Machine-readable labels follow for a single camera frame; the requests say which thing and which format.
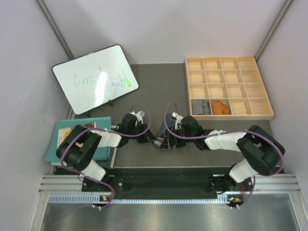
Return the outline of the dark blue striped underwear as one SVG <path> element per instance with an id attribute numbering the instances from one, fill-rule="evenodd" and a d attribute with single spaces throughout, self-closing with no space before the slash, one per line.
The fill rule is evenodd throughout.
<path id="1" fill-rule="evenodd" d="M 153 142 L 154 146 L 159 148 L 160 149 L 160 145 L 164 139 L 165 136 L 168 136 L 168 130 L 167 130 L 167 127 L 174 131 L 174 126 L 175 126 L 175 121 L 173 120 L 172 118 L 172 114 L 167 114 L 166 115 L 166 124 L 167 126 L 165 125 L 165 123 L 163 122 L 162 126 L 160 127 L 160 129 L 158 130 L 157 132 L 157 135 L 156 135 L 156 140 Z"/>

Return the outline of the grey striped underwear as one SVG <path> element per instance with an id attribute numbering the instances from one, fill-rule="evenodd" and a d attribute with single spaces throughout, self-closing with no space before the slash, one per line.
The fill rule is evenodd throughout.
<path id="1" fill-rule="evenodd" d="M 192 100 L 192 114 L 193 115 L 209 115 L 210 110 L 208 101 L 205 99 L 193 99 Z"/>

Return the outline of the orange underwear white waistband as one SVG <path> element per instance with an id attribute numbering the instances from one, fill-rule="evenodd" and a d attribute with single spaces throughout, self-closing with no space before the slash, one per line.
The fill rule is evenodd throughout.
<path id="1" fill-rule="evenodd" d="M 229 115 L 229 107 L 221 101 L 211 101 L 213 115 Z"/>

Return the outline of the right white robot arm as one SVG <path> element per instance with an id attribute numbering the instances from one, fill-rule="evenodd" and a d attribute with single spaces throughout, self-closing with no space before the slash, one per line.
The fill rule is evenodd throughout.
<path id="1" fill-rule="evenodd" d="M 204 129 L 194 117 L 182 117 L 177 113 L 171 114 L 170 119 L 165 118 L 164 125 L 166 131 L 161 148 L 181 148 L 192 142 L 201 151 L 240 152 L 244 160 L 233 165 L 224 179 L 225 186 L 232 191 L 257 174 L 275 174 L 276 165 L 283 162 L 285 148 L 256 125 L 234 132 Z"/>

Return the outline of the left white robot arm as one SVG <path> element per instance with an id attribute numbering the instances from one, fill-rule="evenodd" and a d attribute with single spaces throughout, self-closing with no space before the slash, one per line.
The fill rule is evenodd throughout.
<path id="1" fill-rule="evenodd" d="M 130 139 L 138 143 L 156 140 L 156 137 L 143 121 L 143 111 L 125 114 L 122 122 L 114 130 L 88 128 L 76 125 L 56 150 L 56 156 L 65 167 L 92 178 L 92 185 L 99 191 L 109 186 L 106 171 L 93 160 L 97 148 L 120 148 Z"/>

